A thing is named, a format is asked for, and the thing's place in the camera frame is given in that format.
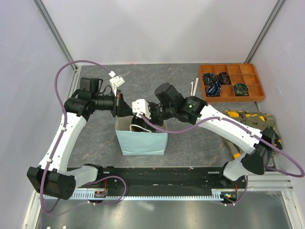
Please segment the black plastic cup lid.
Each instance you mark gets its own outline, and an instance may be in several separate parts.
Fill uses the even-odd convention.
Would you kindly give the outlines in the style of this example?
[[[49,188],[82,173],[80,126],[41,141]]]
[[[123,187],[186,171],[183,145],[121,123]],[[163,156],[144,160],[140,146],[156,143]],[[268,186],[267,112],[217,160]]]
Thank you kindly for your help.
[[[134,116],[131,120],[130,131],[133,132],[149,132],[151,133],[152,130],[147,127],[147,124],[137,116]]]

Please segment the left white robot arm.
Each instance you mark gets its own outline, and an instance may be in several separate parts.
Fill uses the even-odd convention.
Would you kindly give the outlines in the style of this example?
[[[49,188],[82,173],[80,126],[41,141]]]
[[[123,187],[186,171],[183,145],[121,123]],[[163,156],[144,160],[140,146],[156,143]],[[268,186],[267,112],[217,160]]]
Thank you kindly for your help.
[[[76,188],[90,183],[101,187],[105,177],[102,166],[85,164],[75,170],[67,170],[68,161],[76,140],[95,111],[110,111],[113,117],[132,115],[132,109],[123,100],[118,87],[124,79],[115,76],[110,79],[112,92],[100,92],[102,80],[81,78],[80,87],[64,104],[64,114],[54,140],[37,167],[29,167],[27,178],[38,193],[68,200]]]

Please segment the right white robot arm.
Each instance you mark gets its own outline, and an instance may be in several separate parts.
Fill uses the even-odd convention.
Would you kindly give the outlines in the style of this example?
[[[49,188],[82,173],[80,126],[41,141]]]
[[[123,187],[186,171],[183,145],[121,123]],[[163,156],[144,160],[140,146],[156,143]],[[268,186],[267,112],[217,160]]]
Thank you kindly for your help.
[[[235,181],[248,174],[263,175],[273,154],[270,144],[275,141],[275,131],[266,127],[264,130],[242,124],[216,110],[206,101],[189,96],[184,98],[176,88],[164,83],[155,91],[159,104],[151,103],[151,123],[160,124],[164,120],[176,118],[180,122],[198,124],[238,146],[243,153],[224,165],[218,176],[222,187],[228,188]]]

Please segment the white and blue paper bag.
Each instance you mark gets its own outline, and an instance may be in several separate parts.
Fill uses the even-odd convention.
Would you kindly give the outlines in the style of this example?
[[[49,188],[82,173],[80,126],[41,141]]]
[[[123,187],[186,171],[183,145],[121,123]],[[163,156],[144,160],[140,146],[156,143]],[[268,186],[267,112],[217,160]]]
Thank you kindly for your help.
[[[163,155],[168,142],[168,134],[160,132],[131,131],[132,117],[118,117],[115,132],[124,156]]]

